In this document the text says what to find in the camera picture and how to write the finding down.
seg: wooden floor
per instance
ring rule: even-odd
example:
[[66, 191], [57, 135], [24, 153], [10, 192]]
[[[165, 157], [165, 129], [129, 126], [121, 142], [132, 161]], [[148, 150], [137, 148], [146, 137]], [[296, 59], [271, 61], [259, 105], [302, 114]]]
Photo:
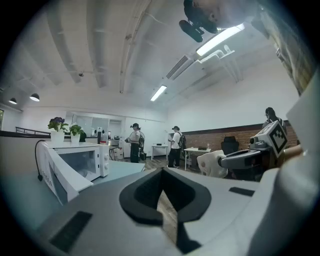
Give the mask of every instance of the wooden floor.
[[[123, 159], [121, 160], [123, 162], [130, 162], [130, 159]], [[140, 161], [140, 163], [145, 163], [145, 171], [156, 169], [160, 167], [166, 167], [168, 165], [168, 162], [166, 161], [166, 157], [156, 157], [151, 161], [150, 158], [147, 158], [145, 161]], [[181, 170], [185, 169], [185, 162], [180, 161]], [[187, 172], [192, 173], [200, 173], [197, 169], [187, 168]], [[175, 244], [177, 241], [177, 212], [170, 203], [168, 197], [166, 196], [166, 193], [162, 191], [157, 211], [162, 213], [163, 215], [163, 230], [168, 235], [168, 237], [172, 240], [172, 242]]]

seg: white microwave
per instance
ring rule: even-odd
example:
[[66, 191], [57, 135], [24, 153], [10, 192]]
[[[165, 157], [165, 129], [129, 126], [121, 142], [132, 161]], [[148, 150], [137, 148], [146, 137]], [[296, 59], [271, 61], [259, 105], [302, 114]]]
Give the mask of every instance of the white microwave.
[[62, 205], [93, 186], [91, 181], [109, 174], [107, 145], [46, 141], [39, 156], [42, 177]]

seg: ceiling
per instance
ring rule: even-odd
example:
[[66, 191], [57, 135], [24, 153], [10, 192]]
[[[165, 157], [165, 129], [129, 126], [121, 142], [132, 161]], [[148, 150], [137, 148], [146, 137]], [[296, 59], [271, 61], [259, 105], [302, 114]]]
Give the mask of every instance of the ceiling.
[[[228, 72], [220, 65], [204, 66], [205, 75], [191, 84], [166, 81], [184, 55], [199, 58], [196, 49], [202, 44], [181, 31], [183, 19], [183, 0], [52, 2], [16, 40], [2, 70], [0, 101], [15, 97], [22, 108], [34, 92], [69, 87], [123, 94], [145, 106], [184, 100]], [[206, 32], [203, 42], [212, 36]], [[275, 56], [272, 45], [249, 25], [225, 43], [235, 50], [241, 71]], [[161, 84], [168, 86], [166, 93], [150, 102]]]

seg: white flower pot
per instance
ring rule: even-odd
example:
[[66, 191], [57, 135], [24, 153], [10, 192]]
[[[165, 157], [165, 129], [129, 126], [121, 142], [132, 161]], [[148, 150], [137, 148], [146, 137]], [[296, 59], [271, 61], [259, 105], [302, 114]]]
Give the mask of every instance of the white flower pot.
[[51, 141], [55, 144], [61, 144], [64, 142], [65, 133], [63, 131], [55, 131], [51, 132]]
[[79, 141], [80, 141], [80, 134], [76, 134], [75, 136], [73, 136], [73, 134], [71, 133], [71, 142], [79, 143]]

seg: potted plant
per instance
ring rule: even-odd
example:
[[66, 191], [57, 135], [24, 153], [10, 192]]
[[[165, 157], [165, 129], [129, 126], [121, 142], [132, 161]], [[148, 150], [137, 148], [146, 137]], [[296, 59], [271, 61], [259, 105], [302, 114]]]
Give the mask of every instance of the potted plant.
[[79, 143], [80, 135], [83, 134], [84, 131], [81, 130], [81, 126], [72, 124], [70, 127], [70, 135], [71, 135], [71, 142], [72, 143]]
[[51, 141], [54, 143], [63, 143], [65, 139], [65, 131], [67, 129], [65, 126], [68, 126], [65, 123], [65, 120], [62, 117], [55, 117], [50, 120], [48, 124], [49, 129], [54, 129], [51, 131]]

